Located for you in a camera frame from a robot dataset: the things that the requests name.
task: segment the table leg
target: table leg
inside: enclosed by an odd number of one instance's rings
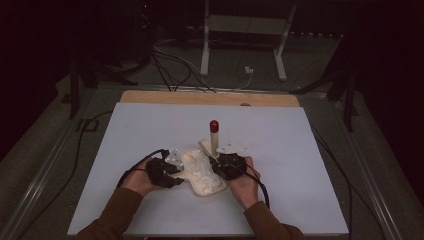
[[[290,26],[293,21],[294,13],[296,12],[296,7],[297,7],[296,4],[292,5],[289,16],[287,18],[286,26],[284,28],[284,32],[281,36],[280,46],[274,49],[275,66],[277,67],[278,79],[280,81],[287,80],[286,70],[284,69],[284,64],[281,58],[281,54],[283,53],[284,45],[286,44],[287,38],[290,33]]]
[[[206,77],[209,68],[209,0],[205,0],[205,32],[203,38],[202,63],[200,65],[200,75]]]

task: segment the wooden edge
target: wooden edge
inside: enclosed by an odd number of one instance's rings
[[[257,93],[203,93],[127,90],[122,94],[120,102],[300,107],[299,101],[294,95]]]

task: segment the person's left hand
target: person's left hand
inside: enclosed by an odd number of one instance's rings
[[[133,190],[134,192],[140,194],[142,197],[146,197],[146,195],[151,191],[162,189],[162,187],[154,185],[150,181],[149,176],[145,171],[147,163],[151,160],[152,158],[149,158],[146,161],[140,163],[137,166],[137,169],[141,170],[135,170],[128,174],[120,187]]]

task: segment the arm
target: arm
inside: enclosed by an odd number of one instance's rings
[[[246,157],[246,164],[253,168],[253,160]],[[243,175],[228,181],[234,197],[245,209],[244,215],[257,239],[266,240],[300,240],[304,239],[302,232],[293,226],[281,224],[264,202],[258,200],[258,184],[250,177]]]
[[[145,169],[149,160],[137,168]],[[115,189],[100,217],[82,229],[75,240],[123,239],[143,198],[160,187],[153,185],[147,173],[133,171],[120,188]]]

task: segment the metal stand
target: metal stand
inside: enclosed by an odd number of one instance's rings
[[[204,25],[204,39],[203,39],[203,54],[202,54],[202,62],[200,65],[200,74],[203,77],[206,77],[208,75],[209,71],[209,32],[210,31],[227,31],[227,32],[242,32],[242,33],[260,33],[260,34],[275,34],[280,35],[281,34],[281,42],[278,48],[274,49],[274,58],[275,58],[275,65],[278,72],[278,79],[281,81],[287,80],[286,71],[284,69],[283,60],[281,58],[281,54],[283,53],[284,46],[286,44],[288,35],[290,33],[290,27],[291,23],[293,21],[294,13],[296,12],[297,5],[292,5],[290,9],[290,13],[288,18],[283,20],[276,20],[276,19],[266,19],[266,18],[254,18],[255,21],[258,23],[264,24],[263,28],[256,28],[256,29],[244,29],[244,30],[237,30],[235,26],[230,26],[229,23],[231,19],[234,20],[234,22],[243,22],[243,17],[231,17],[231,16],[216,16],[216,15],[210,15],[209,12],[209,0],[205,1],[205,25]],[[222,28],[218,27],[218,24],[222,19],[228,19],[230,21],[227,21],[224,23],[225,26],[220,26]],[[284,27],[281,29],[279,27],[275,27],[275,25],[283,25]]]

